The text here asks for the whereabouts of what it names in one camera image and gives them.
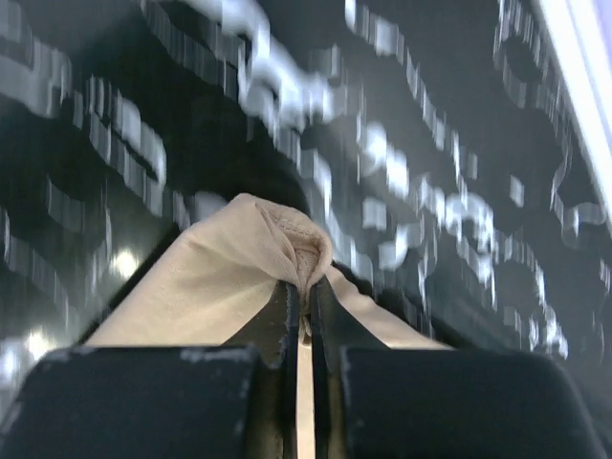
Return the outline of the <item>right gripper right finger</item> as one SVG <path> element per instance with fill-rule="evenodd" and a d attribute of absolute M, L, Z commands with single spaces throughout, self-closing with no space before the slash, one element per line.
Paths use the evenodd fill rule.
<path fill-rule="evenodd" d="M 318 458 L 603 458 L 567 373 L 533 354 L 394 350 L 311 292 Z"/>

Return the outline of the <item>tan polo shirt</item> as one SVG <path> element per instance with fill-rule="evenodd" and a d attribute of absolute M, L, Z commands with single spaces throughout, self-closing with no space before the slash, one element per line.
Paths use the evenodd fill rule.
<path fill-rule="evenodd" d="M 296 445 L 301 458 L 316 451 L 309 300 L 328 281 L 341 310 L 384 345 L 440 349 L 377 304 L 370 285 L 332 260 L 326 232 L 301 211 L 250 194 L 223 204 L 213 198 L 203 221 L 164 252 L 134 290 L 88 339 L 91 346 L 201 345 L 245 339 L 275 357 L 285 316 L 262 315 L 280 281 L 297 289 Z"/>

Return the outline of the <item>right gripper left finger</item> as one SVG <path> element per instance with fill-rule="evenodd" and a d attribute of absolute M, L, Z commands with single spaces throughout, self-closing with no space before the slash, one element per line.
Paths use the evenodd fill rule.
<path fill-rule="evenodd" d="M 279 352 L 252 344 L 48 353 L 1 424 L 5 458 L 294 458 L 298 294 L 279 282 Z"/>

